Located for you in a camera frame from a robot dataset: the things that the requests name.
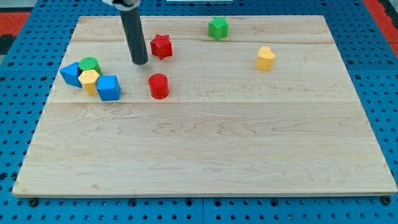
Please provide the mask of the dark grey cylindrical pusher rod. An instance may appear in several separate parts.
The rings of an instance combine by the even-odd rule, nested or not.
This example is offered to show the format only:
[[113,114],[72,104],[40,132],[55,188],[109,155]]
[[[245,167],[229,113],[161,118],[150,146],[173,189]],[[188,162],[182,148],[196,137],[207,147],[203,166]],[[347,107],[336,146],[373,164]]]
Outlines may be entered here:
[[132,62],[136,65],[147,63],[148,54],[139,9],[136,7],[130,11],[120,11],[120,16]]

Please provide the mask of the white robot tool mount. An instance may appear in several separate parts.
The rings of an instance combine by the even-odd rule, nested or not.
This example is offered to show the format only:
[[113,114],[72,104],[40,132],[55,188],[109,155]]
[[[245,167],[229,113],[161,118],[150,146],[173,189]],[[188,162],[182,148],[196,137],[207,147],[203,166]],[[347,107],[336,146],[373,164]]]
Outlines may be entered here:
[[139,7],[141,0],[101,0],[109,6],[114,6],[119,11],[131,11]]

